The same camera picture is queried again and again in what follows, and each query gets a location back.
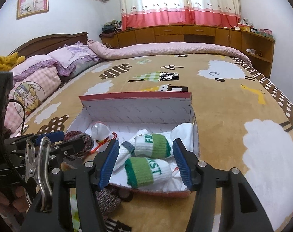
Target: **pink quilt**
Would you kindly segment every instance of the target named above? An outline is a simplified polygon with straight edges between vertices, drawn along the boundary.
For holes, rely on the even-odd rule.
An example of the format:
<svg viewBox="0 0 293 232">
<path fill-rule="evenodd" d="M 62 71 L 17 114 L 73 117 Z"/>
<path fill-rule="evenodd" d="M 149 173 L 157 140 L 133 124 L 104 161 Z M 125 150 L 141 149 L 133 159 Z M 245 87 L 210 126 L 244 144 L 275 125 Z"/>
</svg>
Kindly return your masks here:
<svg viewBox="0 0 293 232">
<path fill-rule="evenodd" d="M 87 42 L 89 48 L 95 52 L 99 57 L 104 59 L 123 59 L 138 56 L 151 56 L 151 55 L 180 55 L 180 54 L 220 54 L 230 57 L 237 57 L 244 61 L 247 65 L 251 66 L 251 61 L 242 52 L 225 46 L 204 43 L 147 43 L 136 44 L 120 49 L 109 49 L 100 42 L 89 40 Z"/>
</svg>

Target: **wooden headboard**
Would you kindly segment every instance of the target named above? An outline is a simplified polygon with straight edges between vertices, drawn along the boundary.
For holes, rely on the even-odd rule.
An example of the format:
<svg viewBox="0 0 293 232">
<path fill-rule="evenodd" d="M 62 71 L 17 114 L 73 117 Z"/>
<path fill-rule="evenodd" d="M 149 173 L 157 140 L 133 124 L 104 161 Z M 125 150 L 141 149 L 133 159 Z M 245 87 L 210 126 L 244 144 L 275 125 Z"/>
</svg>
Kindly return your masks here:
<svg viewBox="0 0 293 232">
<path fill-rule="evenodd" d="M 25 56 L 26 58 L 33 55 L 48 54 L 51 51 L 57 50 L 59 47 L 66 45 L 72 45 L 80 41 L 87 44 L 87 32 L 77 34 L 53 34 L 37 37 L 24 43 L 10 54 L 18 52 L 19 56 Z"/>
</svg>

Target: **purple floral pillow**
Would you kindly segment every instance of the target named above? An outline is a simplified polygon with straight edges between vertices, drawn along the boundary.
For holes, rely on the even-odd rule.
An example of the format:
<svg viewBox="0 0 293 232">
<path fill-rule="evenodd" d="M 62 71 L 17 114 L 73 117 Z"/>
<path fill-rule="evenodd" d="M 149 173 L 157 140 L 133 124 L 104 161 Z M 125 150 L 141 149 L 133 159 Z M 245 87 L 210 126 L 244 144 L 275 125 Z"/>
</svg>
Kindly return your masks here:
<svg viewBox="0 0 293 232">
<path fill-rule="evenodd" d="M 65 45 L 48 55 L 57 61 L 55 66 L 59 76 L 69 76 L 81 63 L 91 60 L 99 63 L 102 60 L 87 45 L 80 42 L 74 45 Z"/>
</svg>

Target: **metal screw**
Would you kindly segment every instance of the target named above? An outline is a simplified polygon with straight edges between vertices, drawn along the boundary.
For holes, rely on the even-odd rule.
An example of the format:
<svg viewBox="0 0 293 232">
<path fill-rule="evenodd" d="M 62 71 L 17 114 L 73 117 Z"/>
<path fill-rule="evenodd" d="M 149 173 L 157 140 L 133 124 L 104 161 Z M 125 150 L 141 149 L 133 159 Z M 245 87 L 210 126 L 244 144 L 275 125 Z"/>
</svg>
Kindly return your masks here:
<svg viewBox="0 0 293 232">
<path fill-rule="evenodd" d="M 59 172 L 60 172 L 60 169 L 58 167 L 56 167 L 52 170 L 53 174 L 58 174 Z"/>
<path fill-rule="evenodd" d="M 85 167 L 92 167 L 93 165 L 94 165 L 94 163 L 91 161 L 88 161 L 84 164 Z"/>
<path fill-rule="evenodd" d="M 198 162 L 198 166 L 206 167 L 206 162 L 201 160 L 201 161 Z"/>
<path fill-rule="evenodd" d="M 239 170 L 238 168 L 236 168 L 236 167 L 232 168 L 231 171 L 232 171 L 232 173 L 234 173 L 234 174 L 238 174 L 238 173 L 240 173 L 240 170 Z"/>
</svg>

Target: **red string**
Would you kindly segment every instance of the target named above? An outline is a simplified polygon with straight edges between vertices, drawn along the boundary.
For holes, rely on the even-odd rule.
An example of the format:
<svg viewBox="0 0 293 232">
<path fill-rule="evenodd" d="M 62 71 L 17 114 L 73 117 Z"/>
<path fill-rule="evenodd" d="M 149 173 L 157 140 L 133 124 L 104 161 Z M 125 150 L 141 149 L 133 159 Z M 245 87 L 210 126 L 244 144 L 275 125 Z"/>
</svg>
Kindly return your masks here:
<svg viewBox="0 0 293 232">
<path fill-rule="evenodd" d="M 113 138 L 117 138 L 117 134 L 115 132 L 112 132 L 112 134 L 114 135 Z M 101 147 L 102 145 L 104 145 L 105 143 L 107 143 L 109 141 L 111 141 L 111 139 L 109 137 L 102 140 L 102 141 L 96 140 L 96 142 L 98 143 L 98 146 L 94 150 L 91 150 L 89 152 L 89 154 L 93 154 L 94 152 L 96 152 L 99 149 L 99 147 Z"/>
</svg>

